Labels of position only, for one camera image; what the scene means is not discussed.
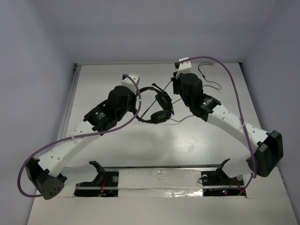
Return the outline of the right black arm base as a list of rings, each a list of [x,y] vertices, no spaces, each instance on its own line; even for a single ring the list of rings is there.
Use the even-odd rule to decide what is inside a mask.
[[[203,196],[238,196],[244,188],[244,181],[238,181],[237,177],[229,178],[223,167],[230,159],[223,161],[214,171],[201,172],[198,183],[203,187]]]

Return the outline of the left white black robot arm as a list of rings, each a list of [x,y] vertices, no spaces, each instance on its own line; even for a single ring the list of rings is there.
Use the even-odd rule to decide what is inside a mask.
[[[22,166],[29,180],[40,193],[50,200],[64,187],[78,183],[102,185],[106,182],[106,171],[97,161],[86,165],[68,167],[67,164],[90,143],[103,136],[122,129],[117,126],[127,112],[136,118],[142,106],[138,88],[116,86],[103,101],[89,111],[68,137],[44,146],[47,150],[39,157],[31,156]]]

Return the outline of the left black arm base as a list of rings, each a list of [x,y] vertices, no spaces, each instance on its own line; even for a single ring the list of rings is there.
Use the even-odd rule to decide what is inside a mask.
[[[78,183],[75,187],[76,197],[118,197],[118,171],[106,171],[98,162],[90,161],[97,171],[90,182]]]

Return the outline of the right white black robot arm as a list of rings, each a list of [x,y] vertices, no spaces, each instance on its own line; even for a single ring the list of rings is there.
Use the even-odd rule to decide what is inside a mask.
[[[203,92],[202,81],[196,74],[174,76],[171,81],[174,94],[181,96],[194,116],[222,129],[252,151],[244,157],[224,160],[217,169],[218,182],[227,184],[233,177],[251,173],[269,176],[284,155],[283,138],[278,131],[267,132],[243,122],[220,101]]]

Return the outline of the silver foil covered panel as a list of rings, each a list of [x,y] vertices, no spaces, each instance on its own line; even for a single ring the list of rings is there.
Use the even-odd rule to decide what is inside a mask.
[[[118,197],[202,197],[200,175],[200,171],[190,169],[120,170]]]

